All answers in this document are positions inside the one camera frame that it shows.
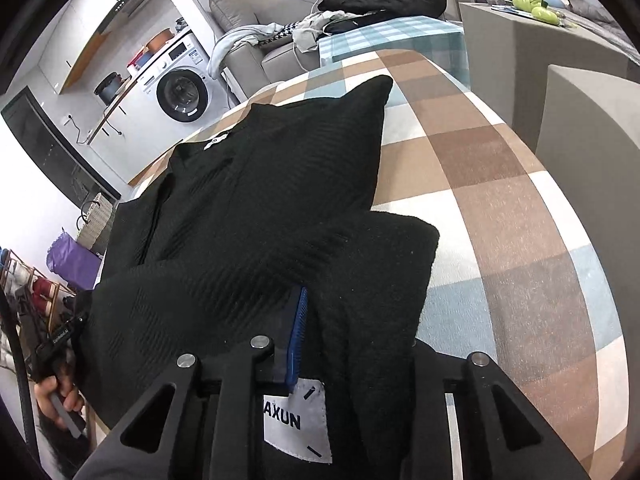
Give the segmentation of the teal checkered cloth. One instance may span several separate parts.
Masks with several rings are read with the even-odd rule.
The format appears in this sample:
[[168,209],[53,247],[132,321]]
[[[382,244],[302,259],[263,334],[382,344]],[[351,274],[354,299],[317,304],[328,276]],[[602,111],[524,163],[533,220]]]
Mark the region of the teal checkered cloth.
[[426,16],[393,18],[319,40],[320,65],[379,50],[413,50],[470,88],[468,51],[458,22]]

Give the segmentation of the black knit sweater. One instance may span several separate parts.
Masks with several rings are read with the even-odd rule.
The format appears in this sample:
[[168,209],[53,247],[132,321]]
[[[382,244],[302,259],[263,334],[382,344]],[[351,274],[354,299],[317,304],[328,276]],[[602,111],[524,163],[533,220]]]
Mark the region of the black knit sweater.
[[216,358],[255,335],[296,286],[308,314],[300,376],[322,382],[323,479],[396,479],[411,448],[412,346],[438,245],[373,209],[389,76],[339,98],[255,104],[215,145],[183,143],[117,208],[76,348],[80,391],[114,426],[182,352]]

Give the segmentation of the wooden shoe rack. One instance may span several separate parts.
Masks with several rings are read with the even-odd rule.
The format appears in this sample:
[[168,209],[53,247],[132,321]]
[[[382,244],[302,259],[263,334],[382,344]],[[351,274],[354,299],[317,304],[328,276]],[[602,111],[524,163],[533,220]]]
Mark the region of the wooden shoe rack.
[[18,340],[29,365],[30,356],[74,315],[74,293],[49,280],[11,249],[1,249],[1,290],[16,323]]

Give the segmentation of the white grey draped cloth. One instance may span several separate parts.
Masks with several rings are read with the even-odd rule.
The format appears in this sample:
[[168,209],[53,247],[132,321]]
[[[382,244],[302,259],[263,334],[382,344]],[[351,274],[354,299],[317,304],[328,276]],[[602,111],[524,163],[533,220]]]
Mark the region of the white grey draped cloth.
[[225,32],[216,40],[212,53],[209,55],[207,73],[213,79],[218,79],[224,70],[224,59],[227,55],[243,44],[251,47],[274,47],[284,40],[291,41],[296,22],[280,25],[277,23],[250,24],[235,27]]

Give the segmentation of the black cooking pot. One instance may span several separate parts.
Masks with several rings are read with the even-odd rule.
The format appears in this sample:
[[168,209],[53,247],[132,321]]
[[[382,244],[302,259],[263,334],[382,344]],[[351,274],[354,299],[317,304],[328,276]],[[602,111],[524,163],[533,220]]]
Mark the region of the black cooking pot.
[[114,101],[118,89],[122,86],[122,76],[111,72],[94,88],[93,93],[106,105]]

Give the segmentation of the woven laundry basket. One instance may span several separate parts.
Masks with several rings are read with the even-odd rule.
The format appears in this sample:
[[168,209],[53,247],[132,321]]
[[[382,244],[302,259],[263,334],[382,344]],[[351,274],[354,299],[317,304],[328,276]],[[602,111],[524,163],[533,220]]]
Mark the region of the woven laundry basket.
[[77,243],[93,254],[103,257],[110,239],[117,206],[102,193],[86,200],[80,207],[76,226]]

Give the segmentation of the grey storage box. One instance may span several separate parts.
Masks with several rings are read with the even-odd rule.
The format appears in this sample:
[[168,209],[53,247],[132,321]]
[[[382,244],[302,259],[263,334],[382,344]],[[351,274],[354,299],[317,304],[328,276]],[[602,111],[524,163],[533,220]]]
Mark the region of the grey storage box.
[[639,80],[636,62],[580,26],[552,26],[487,4],[461,3],[459,10],[472,92],[531,150],[538,143],[549,66]]

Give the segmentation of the white front-load washing machine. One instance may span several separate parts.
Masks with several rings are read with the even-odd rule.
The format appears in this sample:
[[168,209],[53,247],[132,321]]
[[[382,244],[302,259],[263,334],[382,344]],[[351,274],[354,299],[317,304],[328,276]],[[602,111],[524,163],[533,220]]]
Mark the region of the white front-load washing machine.
[[144,133],[172,143],[230,110],[232,99],[209,75],[208,61],[194,33],[184,32],[151,63],[131,91],[132,117]]

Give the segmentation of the grey sofa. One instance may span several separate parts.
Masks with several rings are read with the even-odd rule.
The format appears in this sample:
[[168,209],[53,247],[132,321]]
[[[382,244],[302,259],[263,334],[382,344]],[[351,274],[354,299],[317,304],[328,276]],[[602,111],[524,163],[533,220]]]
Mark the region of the grey sofa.
[[216,55],[248,98],[274,82],[320,66],[316,48],[303,52],[290,28],[317,10],[320,0],[208,0],[222,31]]

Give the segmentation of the lime green cloth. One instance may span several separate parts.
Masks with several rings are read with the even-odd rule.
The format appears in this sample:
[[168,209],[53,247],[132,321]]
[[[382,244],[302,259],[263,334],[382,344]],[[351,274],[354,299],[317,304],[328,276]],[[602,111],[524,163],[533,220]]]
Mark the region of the lime green cloth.
[[559,26],[561,19],[554,11],[548,9],[544,0],[512,0],[516,10],[528,13],[534,20]]

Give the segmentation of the purple bag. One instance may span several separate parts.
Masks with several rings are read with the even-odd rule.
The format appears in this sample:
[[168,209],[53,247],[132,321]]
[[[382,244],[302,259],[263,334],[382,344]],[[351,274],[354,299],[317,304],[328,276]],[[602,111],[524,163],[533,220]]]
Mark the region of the purple bag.
[[83,290],[93,289],[101,259],[62,231],[47,252],[48,269],[67,283]]

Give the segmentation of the checkered brown blue tablecloth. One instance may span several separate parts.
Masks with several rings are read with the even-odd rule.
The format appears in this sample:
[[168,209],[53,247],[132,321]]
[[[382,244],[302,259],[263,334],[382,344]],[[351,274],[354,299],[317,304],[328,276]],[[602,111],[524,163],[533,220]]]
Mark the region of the checkered brown blue tablecloth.
[[495,358],[593,479],[622,463],[625,341],[590,239],[555,180],[484,102],[410,50],[369,52],[256,93],[284,105],[390,76],[374,206],[439,232],[420,341]]

